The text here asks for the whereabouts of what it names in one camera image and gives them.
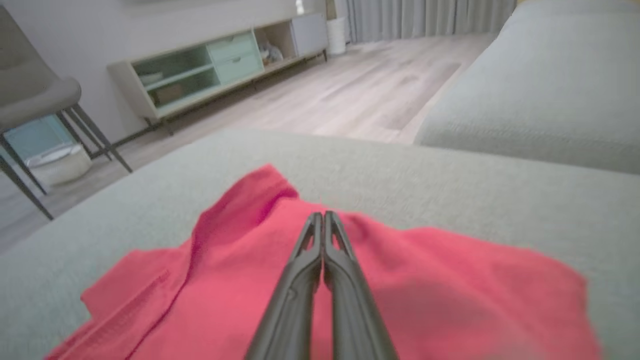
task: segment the red shirt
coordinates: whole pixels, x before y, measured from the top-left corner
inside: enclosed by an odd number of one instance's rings
[[[319,204],[271,166],[236,183],[176,249],[134,251],[82,300],[92,319],[51,359],[241,359]],[[401,359],[598,359],[585,281],[531,250],[340,213]],[[332,358],[331,293],[312,358]]]

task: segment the chair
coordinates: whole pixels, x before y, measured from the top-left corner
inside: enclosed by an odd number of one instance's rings
[[[68,121],[68,116],[96,145],[99,153],[110,160],[110,152],[127,171],[132,172],[98,126],[78,105],[81,94],[80,84],[75,79],[60,79],[47,66],[6,8],[0,5],[0,145],[45,195],[42,185],[4,137],[7,131],[44,116],[56,114],[72,137],[87,149]],[[52,219],[8,162],[0,158],[0,165],[22,192]]]

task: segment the gray curtain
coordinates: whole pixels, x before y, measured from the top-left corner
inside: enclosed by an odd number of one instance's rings
[[[516,0],[347,0],[351,41],[498,32]]]

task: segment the brown box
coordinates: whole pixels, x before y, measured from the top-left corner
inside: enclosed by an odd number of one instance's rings
[[[182,85],[173,84],[156,90],[156,98],[160,105],[168,104],[182,97]]]

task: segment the floor plank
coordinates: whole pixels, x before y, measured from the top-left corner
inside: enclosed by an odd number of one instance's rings
[[[135,170],[226,127],[272,129],[388,143],[412,143],[422,119],[495,38],[456,35],[358,44],[328,63],[316,59],[228,94],[164,129],[118,150]],[[81,179],[41,200],[54,216],[127,175],[117,163],[96,159]],[[0,253],[48,223],[0,175]]]

